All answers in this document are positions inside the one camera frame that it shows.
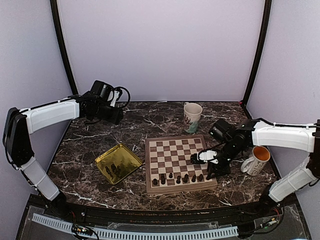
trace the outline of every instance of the white mug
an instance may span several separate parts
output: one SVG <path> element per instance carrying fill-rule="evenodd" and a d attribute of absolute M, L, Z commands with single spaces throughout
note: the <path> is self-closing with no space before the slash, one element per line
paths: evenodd
<path fill-rule="evenodd" d="M 183 129 L 187 133 L 193 134 L 197 131 L 202 110 L 197 103 L 184 103 Z"/>
<path fill-rule="evenodd" d="M 255 146 L 250 157 L 241 165 L 241 172 L 256 176 L 270 159 L 270 152 L 264 146 Z"/>

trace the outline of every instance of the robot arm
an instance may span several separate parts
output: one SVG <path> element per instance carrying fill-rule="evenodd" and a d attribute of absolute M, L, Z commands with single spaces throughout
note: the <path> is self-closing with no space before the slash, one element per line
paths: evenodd
<path fill-rule="evenodd" d="M 288 125 L 248 119 L 235 128 L 219 119 L 209 134 L 224 144 L 223 148 L 209 148 L 191 156 L 194 164 L 208 162 L 208 178 L 229 174 L 230 162 L 247 147 L 277 146 L 310 153 L 296 169 L 267 188 L 260 198 L 266 207 L 320 179 L 320 120 L 316 124 Z"/>
<path fill-rule="evenodd" d="M 6 155 L 10 155 L 12 159 L 10 162 L 8 157 L 8 161 L 16 170 L 20 170 L 31 186 L 51 201 L 61 214 L 66 211 L 66 197 L 35 158 L 29 135 L 56 123 L 81 117 L 89 120 L 99 118 L 117 125 L 123 118 L 123 107 L 115 107 L 122 94 L 121 89 L 125 88 L 113 88 L 104 82 L 95 81 L 91 90 L 84 95 L 33 108 L 18 110 L 14 107 L 8 111 L 3 134 Z"/>

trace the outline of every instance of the mug handle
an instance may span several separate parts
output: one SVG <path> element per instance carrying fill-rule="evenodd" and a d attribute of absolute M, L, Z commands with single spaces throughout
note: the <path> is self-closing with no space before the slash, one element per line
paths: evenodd
<path fill-rule="evenodd" d="M 245 160 L 244 163 L 242 163 L 241 165 L 241 168 L 240 168 L 241 172 L 246 173 L 250 168 L 250 165 L 251 165 L 250 163 L 252 163 L 254 160 L 255 160 L 254 156 L 249 157 L 247 160 Z"/>

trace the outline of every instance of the black marble surface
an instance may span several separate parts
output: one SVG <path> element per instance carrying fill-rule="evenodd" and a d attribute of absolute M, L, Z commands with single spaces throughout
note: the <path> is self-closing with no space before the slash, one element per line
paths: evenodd
<path fill-rule="evenodd" d="M 203 107 L 198 131 L 207 147 L 217 144 L 208 130 L 219 118 L 238 125 L 246 119 L 237 102 L 199 102 Z M 74 120 L 48 171 L 49 177 L 67 196 L 68 202 L 123 210 L 197 210 L 255 202 L 263 189 L 276 180 L 268 163 L 260 174 L 240 171 L 244 156 L 237 156 L 231 174 L 217 178 L 215 190 L 148 196 L 145 164 L 117 185 L 111 185 L 99 172 L 95 159 L 119 143 L 124 143 L 145 162 L 145 139 L 188 135 L 183 130 L 183 102 L 131 102 L 119 125 L 101 121 L 85 125 Z"/>

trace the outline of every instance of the chessboard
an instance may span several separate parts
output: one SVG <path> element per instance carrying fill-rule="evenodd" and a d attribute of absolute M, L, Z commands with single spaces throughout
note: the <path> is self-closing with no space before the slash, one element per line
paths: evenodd
<path fill-rule="evenodd" d="M 192 164 L 190 160 L 192 154 L 205 148 L 203 135 L 147 138 L 146 192 L 156 195 L 215 189 L 217 180 L 206 179 L 207 163 Z"/>

